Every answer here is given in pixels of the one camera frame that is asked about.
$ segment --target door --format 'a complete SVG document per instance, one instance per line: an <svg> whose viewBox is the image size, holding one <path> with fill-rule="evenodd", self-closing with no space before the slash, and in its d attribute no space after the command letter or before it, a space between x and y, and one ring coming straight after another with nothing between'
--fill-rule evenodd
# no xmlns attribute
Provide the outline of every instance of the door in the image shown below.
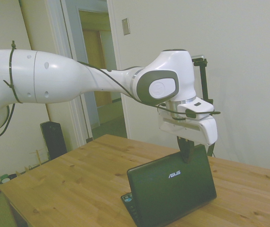
<svg viewBox="0 0 270 227"><path fill-rule="evenodd" d="M62 0L72 52L78 61L115 70L115 55L105 1ZM127 137L120 93L88 92L82 95L93 138L103 134Z"/></svg>

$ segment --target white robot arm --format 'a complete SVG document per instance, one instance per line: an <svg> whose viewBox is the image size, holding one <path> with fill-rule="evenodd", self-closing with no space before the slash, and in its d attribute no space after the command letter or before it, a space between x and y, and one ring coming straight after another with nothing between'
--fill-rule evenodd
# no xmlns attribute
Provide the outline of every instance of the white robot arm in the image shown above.
<svg viewBox="0 0 270 227"><path fill-rule="evenodd" d="M196 97L185 50L163 51L145 68L121 71L98 70L52 53L0 50L0 127L9 104L65 102L88 91L118 91L147 105L162 104L161 130L205 145L217 140L214 107Z"/></svg>

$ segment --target black cable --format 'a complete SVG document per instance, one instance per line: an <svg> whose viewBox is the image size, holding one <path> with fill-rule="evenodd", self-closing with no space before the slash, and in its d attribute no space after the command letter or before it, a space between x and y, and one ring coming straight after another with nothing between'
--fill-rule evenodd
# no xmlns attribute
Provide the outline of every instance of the black cable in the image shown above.
<svg viewBox="0 0 270 227"><path fill-rule="evenodd" d="M86 65L86 66L89 66L91 68L94 68L100 72L102 72L103 74L105 74L107 77L109 77L112 81L114 81L116 84L118 84L122 89L125 90L125 92L127 92L127 94L132 98L134 99L135 101L141 103L141 104L144 104L144 105L148 105L148 106L151 106L151 107L155 107L157 109L162 109L162 110L165 110L165 111L168 111L170 113L173 113L173 114L186 114L186 113L182 113L182 112L176 112L176 111L173 111L173 110L169 110L167 108L163 108L163 107L160 107L159 105L158 106L155 106L155 105L151 105L151 104L148 104L148 103L144 103L138 99L136 99L124 86L122 86L118 81L116 81L113 77L111 77L109 74L107 74L106 72L104 72L103 70L93 66L93 65L90 65L88 63L84 63L84 62L81 62L79 61L79 63L83 64L83 65ZM190 114L220 114L220 112L218 111L210 111L210 112L191 112Z"/></svg>
<svg viewBox="0 0 270 227"><path fill-rule="evenodd" d="M6 127L4 128L4 130L2 131L2 133L0 134L0 136L2 136L6 132L6 130L7 130L8 126L9 126L9 123L11 121L11 118L13 116L14 108L15 108L15 103L12 106L12 110L11 110L11 114L10 114L9 118L7 118L8 122L6 124Z"/></svg>

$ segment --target door frame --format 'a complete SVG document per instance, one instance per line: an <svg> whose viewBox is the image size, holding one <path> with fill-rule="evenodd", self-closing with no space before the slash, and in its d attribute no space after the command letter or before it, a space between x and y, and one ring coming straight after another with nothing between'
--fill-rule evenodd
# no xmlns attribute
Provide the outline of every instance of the door frame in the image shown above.
<svg viewBox="0 0 270 227"><path fill-rule="evenodd" d="M65 18L63 17L61 1L45 0L45 5L49 16L50 27L53 33L57 54L77 60L74 42L73 40L69 40L68 37L69 27L65 26L65 22L69 24L69 21L65 21ZM88 123L88 110L86 108L84 97L81 98L78 96L69 103L77 146L80 147L87 143L88 138L92 138L91 126Z"/></svg>
<svg viewBox="0 0 270 227"><path fill-rule="evenodd" d="M64 17L64 15L68 14L65 2L66 0L45 0L50 25L54 35L54 43L58 54L77 60L70 22L68 17ZM107 0L107 4L117 69L122 70L113 1ZM78 146L85 144L86 139L92 138L88 109L84 95L82 95L82 97L83 98L79 96L76 99L70 101L73 127L75 130ZM126 124L126 133L127 137L131 139L132 136L129 127L129 117L127 115L126 99L127 97L122 94L121 100Z"/></svg>

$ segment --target black laptop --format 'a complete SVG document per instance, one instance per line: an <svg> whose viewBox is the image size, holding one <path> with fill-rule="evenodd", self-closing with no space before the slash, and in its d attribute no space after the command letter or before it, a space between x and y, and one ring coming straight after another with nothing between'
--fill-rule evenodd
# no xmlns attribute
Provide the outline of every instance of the black laptop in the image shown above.
<svg viewBox="0 0 270 227"><path fill-rule="evenodd" d="M216 198L207 152L195 146L190 163L177 152L127 171L121 196L138 227L163 227Z"/></svg>

